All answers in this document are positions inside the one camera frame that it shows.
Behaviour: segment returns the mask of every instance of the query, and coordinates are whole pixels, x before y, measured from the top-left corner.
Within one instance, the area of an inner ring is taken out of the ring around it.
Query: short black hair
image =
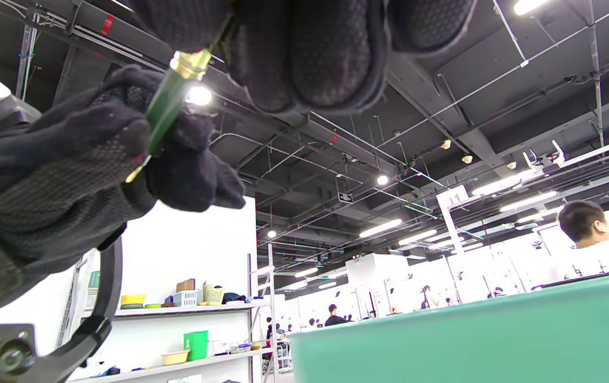
[[[595,221],[606,221],[603,209],[591,201],[567,203],[557,215],[557,220],[562,231],[574,242],[589,238]]]

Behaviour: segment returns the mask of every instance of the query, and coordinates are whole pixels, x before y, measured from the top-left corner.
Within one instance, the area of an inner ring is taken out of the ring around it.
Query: gloved hand
[[[127,67],[98,89],[0,134],[0,307],[74,265],[158,199],[184,211],[241,208],[243,184],[209,150],[210,117],[182,111],[146,159],[143,115],[163,75]]]
[[[176,51],[208,47],[233,15],[219,55],[260,111],[351,112],[385,85],[390,49],[418,56],[453,45],[477,0],[129,0]]]

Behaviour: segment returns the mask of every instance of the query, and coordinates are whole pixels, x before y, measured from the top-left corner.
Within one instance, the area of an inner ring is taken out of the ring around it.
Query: black ceiling
[[[25,8],[18,5],[26,5],[16,1],[0,0],[0,80],[12,91],[24,36]],[[65,18],[66,8],[59,3],[42,0],[39,4],[46,9],[40,11]],[[239,168],[254,191],[258,252],[265,254],[265,244],[273,242],[279,270],[287,273],[301,269],[299,262],[305,257],[326,254],[335,247],[343,255],[336,254],[324,268],[334,269],[360,252],[442,224],[436,193],[460,184],[471,189],[519,171],[506,165],[517,162],[524,168],[522,151],[549,153],[556,140],[569,159],[599,147],[589,31],[584,21],[588,2],[553,0],[533,17],[515,16],[513,3],[499,2],[525,58],[530,59],[528,65],[520,67],[523,59],[494,13],[493,2],[480,0],[468,34],[457,46],[429,59],[392,55],[382,100],[350,116],[260,115],[224,74],[221,61],[214,61],[205,78],[217,95],[212,148]],[[607,68],[609,0],[592,3],[598,20],[600,67]],[[77,24],[85,28],[73,36],[56,26],[56,18],[41,18],[36,25],[39,37],[30,64],[27,101],[42,111],[98,85],[119,65],[161,68],[170,58],[164,44],[132,26],[136,20],[131,12],[111,0],[93,0],[91,5],[95,7],[83,6],[80,11]],[[98,25],[107,14],[116,20],[104,37]],[[608,144],[609,71],[603,76],[602,96]],[[460,101],[457,106],[454,100]],[[447,138],[453,143],[443,150],[439,146]],[[343,153],[353,162],[345,163]],[[462,162],[467,154],[473,156],[470,164]],[[420,174],[404,167],[402,162],[412,158],[416,160],[413,169]],[[376,189],[378,167],[396,185]],[[577,170],[570,181],[584,184],[598,176],[604,174]],[[533,194],[550,184],[543,185],[518,192]],[[338,190],[350,192],[356,202],[339,203]],[[571,198],[589,197],[609,204],[609,183]],[[423,207],[410,209],[406,206],[416,207],[410,203]],[[457,219],[466,224],[488,217],[490,212],[479,204],[463,217],[456,215]],[[370,240],[358,237],[363,229],[391,218],[404,220],[396,233]],[[270,228],[278,232],[273,240],[265,236]],[[277,284],[284,286],[288,281],[282,276]]]

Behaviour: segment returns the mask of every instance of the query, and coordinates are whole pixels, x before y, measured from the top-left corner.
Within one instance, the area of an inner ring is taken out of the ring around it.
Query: yellow bowl
[[[163,366],[186,363],[186,359],[188,359],[188,350],[163,354]]]
[[[120,305],[143,305],[144,299],[146,299],[146,294],[123,295]]]

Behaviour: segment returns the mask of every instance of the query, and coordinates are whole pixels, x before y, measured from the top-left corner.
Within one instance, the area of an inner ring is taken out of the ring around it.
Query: white shelf
[[[192,376],[194,373],[198,373],[198,371],[192,371],[193,369],[202,368],[203,366],[236,361],[238,359],[248,358],[250,356],[268,354],[269,352],[273,352],[273,349],[263,348],[258,349],[257,351],[242,352],[240,354],[213,356],[211,358],[200,359],[199,361],[173,364],[172,366],[162,366],[160,368],[150,368],[141,371],[120,373],[119,375],[102,376],[100,378],[85,378],[73,381],[90,381],[93,383],[110,383],[111,381],[132,381],[134,383],[168,381],[185,378],[186,376]]]
[[[193,314],[208,314],[208,313],[224,313],[227,311],[245,311],[258,307],[269,307],[268,302],[252,302],[242,305],[219,305],[219,306],[195,306],[195,307],[163,307],[160,309],[130,309],[115,311],[113,320],[131,320],[131,319],[150,319],[155,317],[171,316],[171,315],[193,315]],[[82,318],[91,316],[91,311],[82,313]]]

